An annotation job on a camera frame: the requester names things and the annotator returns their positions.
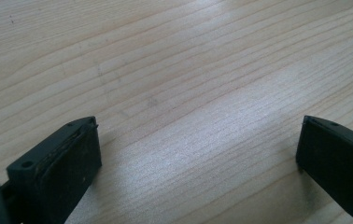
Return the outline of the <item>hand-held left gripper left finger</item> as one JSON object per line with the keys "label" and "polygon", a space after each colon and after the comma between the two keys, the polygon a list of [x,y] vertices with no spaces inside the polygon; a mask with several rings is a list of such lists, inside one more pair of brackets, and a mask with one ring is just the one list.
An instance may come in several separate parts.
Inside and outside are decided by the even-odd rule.
{"label": "hand-held left gripper left finger", "polygon": [[96,119],[65,124],[7,167],[13,221],[64,224],[101,166]]}

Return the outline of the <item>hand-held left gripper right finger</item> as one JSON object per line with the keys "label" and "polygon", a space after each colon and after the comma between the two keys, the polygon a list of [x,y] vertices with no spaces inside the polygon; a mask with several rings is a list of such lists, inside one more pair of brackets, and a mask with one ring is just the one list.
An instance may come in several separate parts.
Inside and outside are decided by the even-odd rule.
{"label": "hand-held left gripper right finger", "polygon": [[296,162],[353,216],[352,130],[330,120],[304,117]]}

